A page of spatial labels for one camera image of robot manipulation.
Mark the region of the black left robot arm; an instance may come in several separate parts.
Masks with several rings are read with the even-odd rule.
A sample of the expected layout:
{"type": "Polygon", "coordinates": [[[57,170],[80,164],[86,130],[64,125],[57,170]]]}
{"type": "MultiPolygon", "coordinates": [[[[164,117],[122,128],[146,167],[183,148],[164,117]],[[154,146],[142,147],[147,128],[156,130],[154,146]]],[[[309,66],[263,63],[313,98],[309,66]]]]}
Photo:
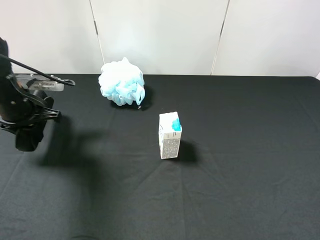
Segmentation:
{"type": "Polygon", "coordinates": [[[12,71],[9,48],[5,40],[0,40],[0,127],[9,132],[29,129],[46,123],[58,122],[61,113],[52,109],[54,100],[41,98],[23,89],[12,71]]]}

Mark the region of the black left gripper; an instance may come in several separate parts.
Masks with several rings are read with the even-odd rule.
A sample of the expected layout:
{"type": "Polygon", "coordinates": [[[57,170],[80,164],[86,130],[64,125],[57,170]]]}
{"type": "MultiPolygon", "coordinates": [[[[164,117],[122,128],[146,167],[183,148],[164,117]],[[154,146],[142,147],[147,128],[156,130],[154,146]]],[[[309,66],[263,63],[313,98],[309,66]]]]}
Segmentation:
{"type": "Polygon", "coordinates": [[[31,129],[62,116],[47,95],[55,84],[33,75],[9,74],[0,81],[0,128],[11,133],[31,129]]]}

